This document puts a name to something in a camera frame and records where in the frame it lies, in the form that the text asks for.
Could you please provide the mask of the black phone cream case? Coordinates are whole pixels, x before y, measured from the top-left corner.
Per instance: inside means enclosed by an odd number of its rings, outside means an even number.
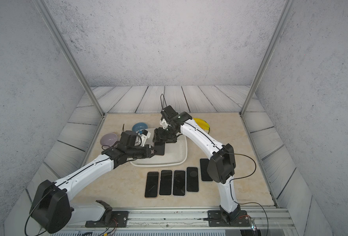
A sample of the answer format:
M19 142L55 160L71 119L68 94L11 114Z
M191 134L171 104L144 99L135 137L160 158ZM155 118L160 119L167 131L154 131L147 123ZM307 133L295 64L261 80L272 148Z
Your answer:
M159 195L170 196L173 191L173 171L162 170L159 183Z

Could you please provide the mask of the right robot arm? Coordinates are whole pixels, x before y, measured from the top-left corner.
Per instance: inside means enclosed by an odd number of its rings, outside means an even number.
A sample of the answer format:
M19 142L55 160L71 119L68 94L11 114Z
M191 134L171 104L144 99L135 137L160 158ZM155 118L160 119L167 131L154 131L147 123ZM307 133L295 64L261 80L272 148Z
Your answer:
M179 114L170 106L168 109L161 111L161 127L154 131L153 142L176 143L182 134L205 153L209 160L207 173L218 186L222 221L230 225L241 212L240 205L234 200L234 187L231 186L236 168L233 147L212 138L188 113Z

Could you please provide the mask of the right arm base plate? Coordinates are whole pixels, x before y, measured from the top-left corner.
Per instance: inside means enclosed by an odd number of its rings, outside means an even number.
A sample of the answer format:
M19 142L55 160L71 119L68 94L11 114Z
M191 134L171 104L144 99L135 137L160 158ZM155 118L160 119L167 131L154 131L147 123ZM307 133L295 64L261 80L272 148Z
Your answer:
M251 227L251 220L245 210L241 210L236 218L229 222L220 210L209 210L207 214L209 227Z

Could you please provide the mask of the black phone grey-green case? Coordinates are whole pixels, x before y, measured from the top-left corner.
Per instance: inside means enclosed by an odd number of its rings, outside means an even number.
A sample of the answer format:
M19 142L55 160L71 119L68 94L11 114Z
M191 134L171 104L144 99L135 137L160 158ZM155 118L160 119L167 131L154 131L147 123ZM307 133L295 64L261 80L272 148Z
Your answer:
M199 181L198 181L198 168L197 167L187 167L187 192L199 192Z

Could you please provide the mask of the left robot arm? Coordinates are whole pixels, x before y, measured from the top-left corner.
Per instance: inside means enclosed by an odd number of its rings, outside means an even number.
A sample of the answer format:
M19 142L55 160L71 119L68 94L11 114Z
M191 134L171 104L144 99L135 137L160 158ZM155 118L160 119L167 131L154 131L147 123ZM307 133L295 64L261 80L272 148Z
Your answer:
M71 206L71 200L102 175L129 161L155 156L150 145L144 147L109 147L89 164L54 182L42 182L36 191L29 217L53 234L69 223L92 221L100 227L115 224L111 206L98 201L94 206Z

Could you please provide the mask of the black phone purple case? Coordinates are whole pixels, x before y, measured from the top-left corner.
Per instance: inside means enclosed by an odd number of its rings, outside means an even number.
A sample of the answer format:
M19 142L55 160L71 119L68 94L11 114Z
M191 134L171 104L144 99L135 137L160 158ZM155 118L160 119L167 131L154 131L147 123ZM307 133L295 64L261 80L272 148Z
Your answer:
M186 172L184 170L174 171L173 195L185 196L186 194Z

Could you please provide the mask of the black phone green case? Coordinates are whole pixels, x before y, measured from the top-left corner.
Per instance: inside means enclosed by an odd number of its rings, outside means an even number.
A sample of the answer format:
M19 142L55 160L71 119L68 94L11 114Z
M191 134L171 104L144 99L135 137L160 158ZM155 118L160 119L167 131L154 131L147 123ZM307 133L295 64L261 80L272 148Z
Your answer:
M209 159L202 158L200 161L200 173L201 173L201 181L202 182L212 182L213 179L208 174L207 168L209 165Z

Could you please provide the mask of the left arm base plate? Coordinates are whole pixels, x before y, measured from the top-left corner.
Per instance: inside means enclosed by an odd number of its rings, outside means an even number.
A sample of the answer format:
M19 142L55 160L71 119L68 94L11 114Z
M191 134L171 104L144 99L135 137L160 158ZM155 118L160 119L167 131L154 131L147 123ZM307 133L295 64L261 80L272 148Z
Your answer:
M86 221L86 228L125 228L128 221L128 211L105 211L97 221Z

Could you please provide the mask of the white plastic storage box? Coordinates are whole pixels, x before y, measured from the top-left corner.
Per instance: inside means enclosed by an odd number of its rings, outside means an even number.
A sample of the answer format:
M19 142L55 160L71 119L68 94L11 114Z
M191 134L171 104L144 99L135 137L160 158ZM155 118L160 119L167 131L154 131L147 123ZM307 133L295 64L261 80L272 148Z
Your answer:
M146 141L145 145L151 145L154 147L153 135L154 128L146 129L151 133L150 138ZM180 165L187 159L188 145L186 137L181 135L177 138L176 143L165 143L165 154L154 155L147 159L138 159L132 161L132 165L136 167L169 167Z

